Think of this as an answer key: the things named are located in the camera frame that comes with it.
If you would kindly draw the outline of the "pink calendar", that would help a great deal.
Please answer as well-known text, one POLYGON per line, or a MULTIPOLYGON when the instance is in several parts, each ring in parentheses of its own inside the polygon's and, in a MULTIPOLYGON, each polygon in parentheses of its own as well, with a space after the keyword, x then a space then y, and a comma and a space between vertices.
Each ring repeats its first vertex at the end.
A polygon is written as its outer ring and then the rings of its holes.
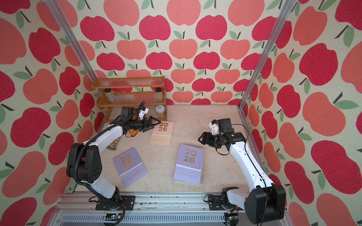
POLYGON ((161 121, 161 123, 153 129, 150 144, 170 146, 173 128, 173 121, 161 121))

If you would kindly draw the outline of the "purple calendar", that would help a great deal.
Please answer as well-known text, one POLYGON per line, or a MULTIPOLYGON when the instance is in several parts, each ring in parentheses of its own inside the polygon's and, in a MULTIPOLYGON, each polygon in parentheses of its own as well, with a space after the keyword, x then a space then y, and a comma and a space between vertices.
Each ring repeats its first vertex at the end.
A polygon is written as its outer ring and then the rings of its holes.
POLYGON ((134 147, 114 157, 113 162, 124 187, 129 187, 148 174, 148 170, 134 147))
POLYGON ((193 184, 201 184, 204 149, 181 144, 173 179, 193 184))
POLYGON ((177 181, 177 180, 174 180, 174 183, 185 184, 185 185, 194 185, 194 186, 199 186, 200 185, 200 184, 193 184, 193 183, 182 182, 182 181, 177 181))

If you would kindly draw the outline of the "purple calendar back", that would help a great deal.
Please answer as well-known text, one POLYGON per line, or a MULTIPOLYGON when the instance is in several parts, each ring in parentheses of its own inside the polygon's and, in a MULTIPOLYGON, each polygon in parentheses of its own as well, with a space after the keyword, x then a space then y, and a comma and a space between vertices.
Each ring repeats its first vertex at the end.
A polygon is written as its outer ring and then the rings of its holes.
POLYGON ((193 184, 193 183, 182 182, 182 181, 177 181, 177 180, 174 180, 174 183, 185 184, 185 185, 194 185, 194 186, 199 186, 200 185, 200 184, 193 184))

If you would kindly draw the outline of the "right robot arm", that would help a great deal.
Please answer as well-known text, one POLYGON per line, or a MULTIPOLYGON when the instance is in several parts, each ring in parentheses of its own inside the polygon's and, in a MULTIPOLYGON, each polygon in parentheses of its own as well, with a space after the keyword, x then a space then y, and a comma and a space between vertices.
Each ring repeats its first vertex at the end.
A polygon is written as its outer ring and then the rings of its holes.
POLYGON ((250 192, 244 193, 238 187, 227 187, 221 192, 219 200, 214 204, 221 206, 229 213, 241 208, 249 221, 254 225, 282 220, 285 213, 286 191, 276 185, 264 172, 253 156, 247 137, 235 132, 229 118, 213 120, 209 127, 211 132, 203 132, 198 141, 216 150, 225 146, 240 166, 250 192))

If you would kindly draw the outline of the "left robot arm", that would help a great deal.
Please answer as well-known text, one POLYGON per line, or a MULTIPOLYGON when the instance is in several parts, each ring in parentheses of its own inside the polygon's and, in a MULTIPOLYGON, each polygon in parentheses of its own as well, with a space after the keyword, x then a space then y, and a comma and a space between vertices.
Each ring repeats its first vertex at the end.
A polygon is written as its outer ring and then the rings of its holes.
POLYGON ((161 123, 152 116, 146 116, 149 110, 144 104, 142 102, 138 108, 122 107, 121 114, 103 131, 83 143, 74 143, 69 150, 67 176, 99 199, 121 203, 119 189, 102 175, 101 153, 129 130, 147 132, 161 123))

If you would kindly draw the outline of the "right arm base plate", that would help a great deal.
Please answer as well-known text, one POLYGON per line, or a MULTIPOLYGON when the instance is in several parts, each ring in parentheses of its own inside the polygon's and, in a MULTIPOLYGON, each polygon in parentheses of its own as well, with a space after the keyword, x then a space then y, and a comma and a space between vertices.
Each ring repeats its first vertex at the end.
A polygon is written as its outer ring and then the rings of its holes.
POLYGON ((207 194, 203 199, 209 206, 211 211, 243 211, 242 208, 231 204, 226 198, 221 195, 207 194))

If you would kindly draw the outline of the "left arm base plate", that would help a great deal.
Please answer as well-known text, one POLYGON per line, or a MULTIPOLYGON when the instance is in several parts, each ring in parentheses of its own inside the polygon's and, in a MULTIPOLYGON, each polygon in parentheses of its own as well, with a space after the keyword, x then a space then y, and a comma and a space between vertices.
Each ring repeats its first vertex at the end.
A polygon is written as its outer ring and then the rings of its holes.
POLYGON ((99 198, 95 210, 97 211, 132 211, 135 202, 133 195, 121 195, 120 200, 99 198))

